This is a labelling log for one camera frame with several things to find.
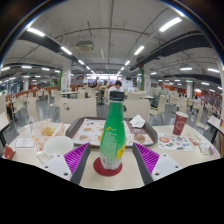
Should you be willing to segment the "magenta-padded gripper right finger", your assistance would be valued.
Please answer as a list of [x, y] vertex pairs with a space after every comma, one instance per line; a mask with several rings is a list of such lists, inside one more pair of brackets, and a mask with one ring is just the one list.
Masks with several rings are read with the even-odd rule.
[[159, 155], [138, 143], [133, 144], [133, 154], [145, 185], [182, 169], [168, 154]]

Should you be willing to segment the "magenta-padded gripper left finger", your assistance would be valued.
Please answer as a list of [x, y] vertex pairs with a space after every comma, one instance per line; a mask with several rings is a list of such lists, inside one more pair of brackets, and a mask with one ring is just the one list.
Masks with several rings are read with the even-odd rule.
[[79, 184], [90, 154], [90, 144], [83, 144], [65, 155], [53, 156], [44, 169], [72, 183]]

